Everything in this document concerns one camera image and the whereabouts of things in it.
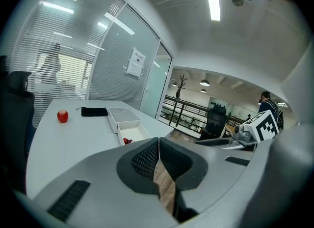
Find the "black high-back office chair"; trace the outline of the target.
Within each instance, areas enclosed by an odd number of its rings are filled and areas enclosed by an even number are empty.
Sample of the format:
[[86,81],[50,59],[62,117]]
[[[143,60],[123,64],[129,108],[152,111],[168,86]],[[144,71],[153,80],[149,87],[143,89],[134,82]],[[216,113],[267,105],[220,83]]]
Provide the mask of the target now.
[[225,127],[226,120],[226,108],[214,105],[207,113],[207,123],[206,126],[202,128],[199,140],[219,138]]

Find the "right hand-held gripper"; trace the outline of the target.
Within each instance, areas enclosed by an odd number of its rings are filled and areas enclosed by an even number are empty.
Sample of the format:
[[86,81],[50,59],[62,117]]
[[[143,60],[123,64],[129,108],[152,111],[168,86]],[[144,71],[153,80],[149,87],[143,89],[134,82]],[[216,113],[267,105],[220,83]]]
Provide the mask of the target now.
[[226,150],[254,151],[262,141],[273,139],[279,133],[277,123],[270,110],[258,113],[235,128],[233,138],[217,138],[196,141],[203,146],[221,146]]

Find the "black metal railing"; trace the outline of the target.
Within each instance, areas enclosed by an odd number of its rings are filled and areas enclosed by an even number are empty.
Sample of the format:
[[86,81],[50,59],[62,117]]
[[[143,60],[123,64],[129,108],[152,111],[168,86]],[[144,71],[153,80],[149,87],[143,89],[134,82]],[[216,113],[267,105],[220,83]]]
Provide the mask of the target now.
[[213,107],[207,108],[167,95],[162,103],[158,120],[198,140],[212,109]]

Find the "black coat rack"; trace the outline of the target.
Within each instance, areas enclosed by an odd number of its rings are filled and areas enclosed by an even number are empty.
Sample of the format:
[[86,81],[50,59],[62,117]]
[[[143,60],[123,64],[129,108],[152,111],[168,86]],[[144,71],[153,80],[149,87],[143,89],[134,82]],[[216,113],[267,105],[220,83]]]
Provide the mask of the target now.
[[178,82],[174,82],[176,83],[177,85],[177,92],[176,92],[176,96],[175,98],[178,100],[180,98],[180,94],[181,94],[181,90],[182,89],[185,89],[185,85],[186,85],[186,81],[188,80],[189,78],[185,78],[184,75],[180,75],[180,83]]

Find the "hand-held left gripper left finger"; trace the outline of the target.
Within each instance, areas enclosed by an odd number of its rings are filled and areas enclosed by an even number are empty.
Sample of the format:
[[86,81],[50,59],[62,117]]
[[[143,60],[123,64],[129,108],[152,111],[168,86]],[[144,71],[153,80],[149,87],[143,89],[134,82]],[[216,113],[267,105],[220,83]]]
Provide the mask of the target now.
[[51,181],[35,202],[72,228],[172,228],[154,172],[158,138],[88,156]]

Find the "white box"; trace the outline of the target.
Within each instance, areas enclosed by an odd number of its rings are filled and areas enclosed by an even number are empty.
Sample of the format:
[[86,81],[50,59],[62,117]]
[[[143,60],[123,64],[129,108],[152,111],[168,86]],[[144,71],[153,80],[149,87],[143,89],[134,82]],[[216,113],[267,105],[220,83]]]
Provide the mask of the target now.
[[109,108],[107,111],[109,124],[113,133],[117,134],[121,146],[125,145],[123,138],[132,139],[133,142],[151,138],[141,119],[129,109]]

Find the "black cloth pouch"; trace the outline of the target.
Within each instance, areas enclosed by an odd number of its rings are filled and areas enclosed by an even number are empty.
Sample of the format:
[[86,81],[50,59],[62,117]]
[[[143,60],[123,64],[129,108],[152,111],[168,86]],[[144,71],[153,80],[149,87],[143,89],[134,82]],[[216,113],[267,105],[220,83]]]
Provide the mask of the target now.
[[106,108],[87,108],[79,107],[76,110],[81,109],[81,116],[83,117],[102,117],[108,116],[108,111]]

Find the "black mesh office chair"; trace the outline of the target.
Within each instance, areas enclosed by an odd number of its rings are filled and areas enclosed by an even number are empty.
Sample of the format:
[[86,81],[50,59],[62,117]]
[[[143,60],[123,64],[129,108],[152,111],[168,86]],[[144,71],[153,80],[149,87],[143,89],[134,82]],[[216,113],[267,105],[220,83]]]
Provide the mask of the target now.
[[29,71],[13,71],[8,76],[7,84],[7,153],[10,166],[16,173],[16,190],[26,193],[26,147],[30,141],[29,128],[32,128],[34,114],[33,93],[27,90]]

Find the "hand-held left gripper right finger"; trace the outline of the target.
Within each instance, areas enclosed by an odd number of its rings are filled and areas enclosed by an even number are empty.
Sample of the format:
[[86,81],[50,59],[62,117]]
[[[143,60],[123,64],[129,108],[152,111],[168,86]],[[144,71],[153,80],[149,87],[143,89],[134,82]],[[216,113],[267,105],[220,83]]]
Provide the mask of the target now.
[[248,166],[253,153],[160,138],[159,156],[175,182],[172,215],[184,223],[226,194]]

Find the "white paper notice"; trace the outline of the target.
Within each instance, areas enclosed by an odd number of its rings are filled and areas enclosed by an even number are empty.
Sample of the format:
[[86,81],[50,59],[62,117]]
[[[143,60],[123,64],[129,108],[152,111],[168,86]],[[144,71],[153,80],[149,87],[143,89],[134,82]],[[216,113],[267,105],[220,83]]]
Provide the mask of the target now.
[[129,63],[127,66],[126,74],[133,75],[140,79],[142,74],[142,69],[144,67],[144,62],[146,60],[146,56],[142,54],[136,48],[133,48],[131,57],[129,59]]

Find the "red apple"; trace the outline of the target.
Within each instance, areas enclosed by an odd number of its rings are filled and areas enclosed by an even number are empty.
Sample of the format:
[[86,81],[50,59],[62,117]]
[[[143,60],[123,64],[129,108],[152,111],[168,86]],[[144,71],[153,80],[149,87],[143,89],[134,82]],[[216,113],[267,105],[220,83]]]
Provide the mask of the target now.
[[68,121],[69,115],[66,110],[59,110],[57,112],[57,119],[60,123],[66,123]]

